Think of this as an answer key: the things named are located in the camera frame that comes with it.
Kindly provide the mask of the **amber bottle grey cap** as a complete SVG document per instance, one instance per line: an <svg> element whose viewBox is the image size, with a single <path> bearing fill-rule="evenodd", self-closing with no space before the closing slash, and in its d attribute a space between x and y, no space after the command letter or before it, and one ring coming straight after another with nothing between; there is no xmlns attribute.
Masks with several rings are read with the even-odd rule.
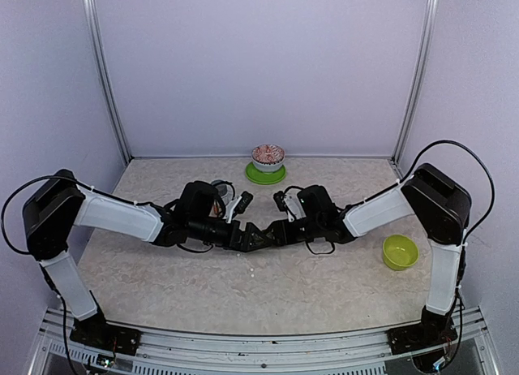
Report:
<svg viewBox="0 0 519 375"><path fill-rule="evenodd" d="M222 199L224 205L228 205L234 198L235 190L231 182L222 179L216 179L211 182L211 185L213 185L218 190L218 195Z"/></svg>

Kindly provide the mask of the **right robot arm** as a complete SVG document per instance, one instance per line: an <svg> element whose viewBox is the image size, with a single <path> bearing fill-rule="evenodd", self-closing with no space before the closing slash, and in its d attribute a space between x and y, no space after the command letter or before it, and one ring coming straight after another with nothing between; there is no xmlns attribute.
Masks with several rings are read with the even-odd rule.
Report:
<svg viewBox="0 0 519 375"><path fill-rule="evenodd" d="M431 285L414 337L430 346L446 332L463 276L466 240L475 230L470 222L472 199L458 183L428 163L414 161L405 176L368 198L338 208L325 187L299 189L295 202L284 192L275 195L284 220L272 222L263 235L275 246L324 239L348 244L369 232L414 215L432 250Z"/></svg>

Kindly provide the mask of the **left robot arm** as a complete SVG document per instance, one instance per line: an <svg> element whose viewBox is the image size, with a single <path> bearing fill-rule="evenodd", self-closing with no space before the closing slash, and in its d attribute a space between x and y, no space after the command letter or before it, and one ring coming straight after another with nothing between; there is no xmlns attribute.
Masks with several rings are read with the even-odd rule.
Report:
<svg viewBox="0 0 519 375"><path fill-rule="evenodd" d="M112 231L163 248L183 248L188 239L197 239L211 248L252 252L274 243L255 224L241 227L235 220L251 203L249 192L225 203L217 186L194 181L186 184L178 199L160 206L100 191L66 169L39 180L43 186L23 206L27 248L14 251L40 264L50 287L74 319L82 322L83 335L98 347L108 345L114 330L103 320L100 306L68 252L73 227Z"/></svg>

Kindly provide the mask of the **green plate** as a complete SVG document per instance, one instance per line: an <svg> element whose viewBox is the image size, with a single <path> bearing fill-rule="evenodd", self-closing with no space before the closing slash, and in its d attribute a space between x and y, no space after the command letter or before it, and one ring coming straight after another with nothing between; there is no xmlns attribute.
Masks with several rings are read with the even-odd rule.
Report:
<svg viewBox="0 0 519 375"><path fill-rule="evenodd" d="M286 168L281 166L274 172L262 172L258 170L253 162L250 162L245 169L245 176L252 182L259 185L273 185L281 182L286 177Z"/></svg>

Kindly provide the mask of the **red patterned white bowl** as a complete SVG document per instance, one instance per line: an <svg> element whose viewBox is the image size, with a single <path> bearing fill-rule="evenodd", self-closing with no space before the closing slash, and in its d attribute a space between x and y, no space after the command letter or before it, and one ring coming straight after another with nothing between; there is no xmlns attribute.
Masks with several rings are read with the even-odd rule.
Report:
<svg viewBox="0 0 519 375"><path fill-rule="evenodd" d="M276 144L262 144L251 152L253 166L264 173L278 171L284 164L285 150Z"/></svg>

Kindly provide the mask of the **lime green bowl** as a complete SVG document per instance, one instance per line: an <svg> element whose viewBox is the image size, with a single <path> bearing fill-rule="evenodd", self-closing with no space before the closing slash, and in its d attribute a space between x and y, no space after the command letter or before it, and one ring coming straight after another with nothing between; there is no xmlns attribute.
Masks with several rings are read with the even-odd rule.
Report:
<svg viewBox="0 0 519 375"><path fill-rule="evenodd" d="M383 242L383 262L393 270L402 271L415 265L419 259L416 243L404 235L390 235Z"/></svg>

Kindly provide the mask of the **front aluminium rail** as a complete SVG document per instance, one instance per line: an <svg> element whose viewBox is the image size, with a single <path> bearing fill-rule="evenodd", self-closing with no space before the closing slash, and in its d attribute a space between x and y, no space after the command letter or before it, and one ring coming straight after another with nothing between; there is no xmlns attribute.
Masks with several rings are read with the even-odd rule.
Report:
<svg viewBox="0 0 519 375"><path fill-rule="evenodd" d="M462 311L461 347L453 363L441 374L504 374L490 330L479 308ZM116 354L111 368L96 366L98 356L109 352L69 342L70 355L79 364L90 361L107 374L388 374L390 361L409 364L439 350L393 354L388 330L409 323L342 333L301 335L204 334L132 325L141 331L135 356ZM25 374L68 373L62 342L62 310L48 308L36 335L33 357Z"/></svg>

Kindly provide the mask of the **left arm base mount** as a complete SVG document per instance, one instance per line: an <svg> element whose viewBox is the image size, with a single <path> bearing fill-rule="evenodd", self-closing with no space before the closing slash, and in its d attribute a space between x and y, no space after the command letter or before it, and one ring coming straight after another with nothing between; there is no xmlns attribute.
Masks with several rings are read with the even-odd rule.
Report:
<svg viewBox="0 0 519 375"><path fill-rule="evenodd" d="M141 332L137 329L112 325L105 321L74 321L70 340L84 346L115 354L135 356Z"/></svg>

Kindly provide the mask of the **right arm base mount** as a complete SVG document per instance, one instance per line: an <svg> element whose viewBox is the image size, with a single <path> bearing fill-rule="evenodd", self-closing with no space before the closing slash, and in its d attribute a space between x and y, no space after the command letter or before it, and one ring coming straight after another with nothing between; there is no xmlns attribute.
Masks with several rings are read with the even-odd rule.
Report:
<svg viewBox="0 0 519 375"><path fill-rule="evenodd" d="M393 327L386 334L393 355L438 346L458 338L452 311L439 315L426 308L422 309L418 323Z"/></svg>

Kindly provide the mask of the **left aluminium frame post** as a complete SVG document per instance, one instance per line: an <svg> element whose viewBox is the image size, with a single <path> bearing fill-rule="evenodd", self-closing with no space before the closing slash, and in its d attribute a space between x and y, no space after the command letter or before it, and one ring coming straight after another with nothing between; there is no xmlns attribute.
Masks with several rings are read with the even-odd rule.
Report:
<svg viewBox="0 0 519 375"><path fill-rule="evenodd" d="M101 91L108 110L109 121L113 129L115 140L122 160L126 166L132 160L131 150L123 130L122 120L118 113L118 107L114 97L114 91L109 78L109 68L106 63L102 43L101 26L97 15L96 0L83 0L85 16L88 24L93 54L97 68L97 74L101 82Z"/></svg>

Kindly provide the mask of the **aluminium frame post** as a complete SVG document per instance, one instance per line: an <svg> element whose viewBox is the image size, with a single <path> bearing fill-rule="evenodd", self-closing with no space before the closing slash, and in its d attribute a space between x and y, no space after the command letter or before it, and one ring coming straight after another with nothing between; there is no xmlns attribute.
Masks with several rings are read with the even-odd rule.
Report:
<svg viewBox="0 0 519 375"><path fill-rule="evenodd" d="M83 0L85 16L88 24L93 54L97 68L97 74L101 82L101 91L108 110L109 121L113 129L115 140L122 160L126 166L132 160L131 150L123 130L122 120L118 113L118 107L114 97L114 91L109 78L109 68L106 63L102 43L101 26L97 15L96 0Z"/></svg>
<svg viewBox="0 0 519 375"><path fill-rule="evenodd" d="M435 18L439 0L427 0L422 33L418 47L418 57L415 63L414 74L411 80L410 93L405 105L405 114L401 129L397 137L397 143L393 150L392 162L399 165L410 137L412 123L416 114L422 84L427 71L427 61L433 41Z"/></svg>

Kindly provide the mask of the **right aluminium frame post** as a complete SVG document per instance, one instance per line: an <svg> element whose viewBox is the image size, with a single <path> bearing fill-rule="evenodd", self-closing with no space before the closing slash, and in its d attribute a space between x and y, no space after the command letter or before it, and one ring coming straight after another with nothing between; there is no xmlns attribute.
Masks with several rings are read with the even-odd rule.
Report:
<svg viewBox="0 0 519 375"><path fill-rule="evenodd" d="M393 150L392 162L399 165L410 137L412 123L416 114L422 84L427 71L427 61L433 41L435 18L439 0L427 0L422 33L418 47L418 57L415 63L414 74L411 80L410 93L405 105L405 114L401 129L397 137L397 143Z"/></svg>

